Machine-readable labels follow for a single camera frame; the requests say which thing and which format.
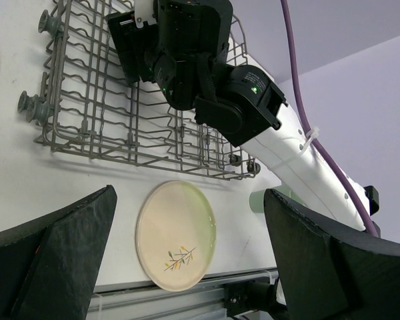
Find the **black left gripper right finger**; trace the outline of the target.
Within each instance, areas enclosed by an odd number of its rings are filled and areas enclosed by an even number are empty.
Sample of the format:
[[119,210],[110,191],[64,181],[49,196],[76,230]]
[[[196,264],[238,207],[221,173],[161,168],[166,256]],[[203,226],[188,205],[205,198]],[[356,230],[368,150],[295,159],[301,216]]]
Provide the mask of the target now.
[[290,319],[400,319],[400,244],[358,231],[282,193],[265,219]]

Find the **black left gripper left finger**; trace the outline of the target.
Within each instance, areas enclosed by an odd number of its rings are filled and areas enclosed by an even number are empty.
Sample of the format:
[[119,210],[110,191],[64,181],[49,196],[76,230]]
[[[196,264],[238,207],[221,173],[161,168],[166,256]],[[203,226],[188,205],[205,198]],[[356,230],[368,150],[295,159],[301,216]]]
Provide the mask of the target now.
[[85,319],[117,206],[108,185],[0,232],[0,319]]

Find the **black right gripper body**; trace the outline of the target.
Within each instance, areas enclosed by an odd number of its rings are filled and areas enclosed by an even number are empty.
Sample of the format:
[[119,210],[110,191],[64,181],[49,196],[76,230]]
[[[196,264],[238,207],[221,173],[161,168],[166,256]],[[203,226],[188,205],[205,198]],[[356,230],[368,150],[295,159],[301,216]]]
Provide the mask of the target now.
[[230,1],[153,1],[154,24],[139,22],[139,8],[113,13],[106,22],[128,85],[159,86],[177,110],[196,99],[217,102],[233,18]]

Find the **grey wire dish rack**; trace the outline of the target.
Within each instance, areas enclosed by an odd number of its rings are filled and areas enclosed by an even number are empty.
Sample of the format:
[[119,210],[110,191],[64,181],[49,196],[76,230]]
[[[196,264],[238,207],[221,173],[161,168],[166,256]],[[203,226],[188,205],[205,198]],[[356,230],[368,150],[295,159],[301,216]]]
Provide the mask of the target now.
[[221,180],[254,178],[260,164],[220,133],[177,111],[152,83],[125,80],[106,17],[133,1],[56,1],[37,30],[50,36],[40,92],[17,110],[53,152]]

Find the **pale green cup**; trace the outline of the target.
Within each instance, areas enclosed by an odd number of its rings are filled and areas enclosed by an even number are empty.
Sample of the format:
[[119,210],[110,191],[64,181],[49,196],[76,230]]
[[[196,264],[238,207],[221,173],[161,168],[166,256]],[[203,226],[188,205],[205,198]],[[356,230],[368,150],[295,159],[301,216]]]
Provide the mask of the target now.
[[[289,197],[290,199],[304,205],[304,202],[301,198],[293,192],[288,186],[280,185],[278,187],[274,187],[274,190],[284,194],[285,196]],[[254,213],[264,213],[264,195],[266,189],[252,192],[249,196],[249,206],[252,212]]]

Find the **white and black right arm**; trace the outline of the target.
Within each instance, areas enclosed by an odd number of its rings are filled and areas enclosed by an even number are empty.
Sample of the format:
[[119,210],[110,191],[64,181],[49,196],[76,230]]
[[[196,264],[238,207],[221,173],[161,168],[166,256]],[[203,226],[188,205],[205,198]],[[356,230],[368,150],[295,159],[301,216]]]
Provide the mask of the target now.
[[346,176],[262,69],[228,64],[233,18],[230,1],[136,1],[106,21],[128,84],[156,84],[172,108],[194,111],[308,208],[376,235],[374,190]]

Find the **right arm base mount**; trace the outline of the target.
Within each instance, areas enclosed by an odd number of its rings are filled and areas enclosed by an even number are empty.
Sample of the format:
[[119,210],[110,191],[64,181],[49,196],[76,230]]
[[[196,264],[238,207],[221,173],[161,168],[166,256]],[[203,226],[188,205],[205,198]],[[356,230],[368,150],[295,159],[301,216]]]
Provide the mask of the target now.
[[224,308],[235,317],[247,311],[263,311],[273,319],[289,319],[287,306],[277,301],[279,279],[264,277],[224,285]]

